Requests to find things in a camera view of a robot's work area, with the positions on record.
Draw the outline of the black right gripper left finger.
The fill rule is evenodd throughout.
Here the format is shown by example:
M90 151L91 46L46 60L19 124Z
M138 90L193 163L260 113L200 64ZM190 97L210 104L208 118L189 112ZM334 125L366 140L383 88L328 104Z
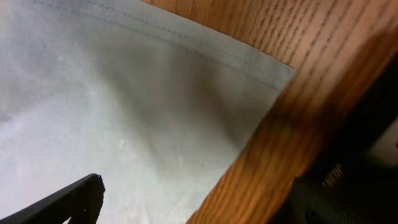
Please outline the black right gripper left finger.
M1 220L2 224L74 223L96 224L106 189L99 174L62 188Z

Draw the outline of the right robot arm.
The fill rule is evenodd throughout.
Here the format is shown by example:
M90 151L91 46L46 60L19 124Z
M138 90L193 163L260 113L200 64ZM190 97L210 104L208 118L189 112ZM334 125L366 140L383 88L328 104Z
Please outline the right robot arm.
M319 160L296 177L272 223L396 223L397 60L350 114ZM2 219L3 223L97 223L116 188L86 177Z

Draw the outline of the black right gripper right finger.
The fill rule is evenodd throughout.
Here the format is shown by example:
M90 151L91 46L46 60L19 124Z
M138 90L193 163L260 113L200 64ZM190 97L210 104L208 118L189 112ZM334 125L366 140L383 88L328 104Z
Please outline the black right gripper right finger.
M289 196L299 223L351 223L351 215L337 200L304 178L296 178Z

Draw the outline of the light blue printed t-shirt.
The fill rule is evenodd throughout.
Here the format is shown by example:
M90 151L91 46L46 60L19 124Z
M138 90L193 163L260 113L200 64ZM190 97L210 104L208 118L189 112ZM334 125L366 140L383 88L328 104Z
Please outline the light blue printed t-shirt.
M141 1L2 1L1 216L97 173L100 223L185 223L294 73Z

